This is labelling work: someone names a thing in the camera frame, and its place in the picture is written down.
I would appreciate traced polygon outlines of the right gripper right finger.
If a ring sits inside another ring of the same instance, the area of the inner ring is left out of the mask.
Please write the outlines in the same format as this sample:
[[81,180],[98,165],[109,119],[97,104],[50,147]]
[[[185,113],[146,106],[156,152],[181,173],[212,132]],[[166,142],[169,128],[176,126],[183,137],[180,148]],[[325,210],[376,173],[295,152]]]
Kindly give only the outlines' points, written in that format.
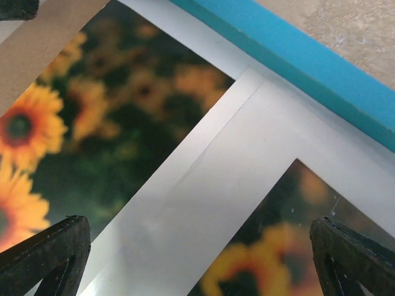
[[324,295],[394,295],[394,252],[346,225],[321,216],[309,236]]

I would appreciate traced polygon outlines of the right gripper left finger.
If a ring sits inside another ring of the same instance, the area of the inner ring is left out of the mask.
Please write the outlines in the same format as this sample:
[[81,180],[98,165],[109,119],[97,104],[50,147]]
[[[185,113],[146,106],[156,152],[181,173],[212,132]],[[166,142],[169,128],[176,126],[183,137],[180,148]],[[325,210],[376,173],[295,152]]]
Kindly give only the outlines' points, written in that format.
[[91,250],[84,216],[69,216],[1,252],[1,295],[76,295]]

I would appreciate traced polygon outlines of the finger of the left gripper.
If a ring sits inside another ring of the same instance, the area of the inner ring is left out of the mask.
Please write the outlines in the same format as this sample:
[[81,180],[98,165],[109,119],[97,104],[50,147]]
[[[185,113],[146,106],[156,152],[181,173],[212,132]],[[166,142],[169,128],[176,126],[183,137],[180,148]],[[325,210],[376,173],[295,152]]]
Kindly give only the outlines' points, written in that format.
[[0,0],[1,20],[31,20],[38,8],[39,0]]

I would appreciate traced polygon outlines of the brown frame backing board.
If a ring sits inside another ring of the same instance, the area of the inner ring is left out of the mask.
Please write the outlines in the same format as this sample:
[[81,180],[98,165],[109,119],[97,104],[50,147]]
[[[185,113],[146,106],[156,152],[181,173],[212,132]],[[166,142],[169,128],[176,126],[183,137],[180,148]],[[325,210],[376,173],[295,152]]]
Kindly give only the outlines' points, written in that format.
[[107,1],[41,1],[33,20],[1,22],[1,113]]

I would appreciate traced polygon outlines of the sunflower photo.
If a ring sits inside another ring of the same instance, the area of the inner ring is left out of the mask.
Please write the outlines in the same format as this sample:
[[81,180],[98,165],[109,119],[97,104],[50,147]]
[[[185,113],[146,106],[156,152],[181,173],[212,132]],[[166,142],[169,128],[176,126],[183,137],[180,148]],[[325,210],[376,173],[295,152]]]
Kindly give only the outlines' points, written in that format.
[[277,79],[171,16],[108,2],[1,117],[2,250],[72,215],[94,242],[245,71]]

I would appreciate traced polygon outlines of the white mat board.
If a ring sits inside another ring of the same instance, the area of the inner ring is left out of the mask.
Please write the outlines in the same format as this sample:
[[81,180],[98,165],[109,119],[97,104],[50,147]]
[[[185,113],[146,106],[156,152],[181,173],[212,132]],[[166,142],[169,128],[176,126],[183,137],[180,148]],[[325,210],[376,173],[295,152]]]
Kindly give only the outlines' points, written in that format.
[[80,295],[321,295],[311,222],[394,248],[394,154],[245,71],[95,238]]

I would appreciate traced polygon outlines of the teal wooden picture frame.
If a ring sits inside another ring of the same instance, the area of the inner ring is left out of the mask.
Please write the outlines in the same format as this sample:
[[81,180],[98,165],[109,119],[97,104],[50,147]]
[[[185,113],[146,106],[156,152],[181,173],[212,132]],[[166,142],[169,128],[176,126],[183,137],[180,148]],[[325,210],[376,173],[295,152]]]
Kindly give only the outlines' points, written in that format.
[[254,1],[174,1],[310,97],[394,150],[394,91]]

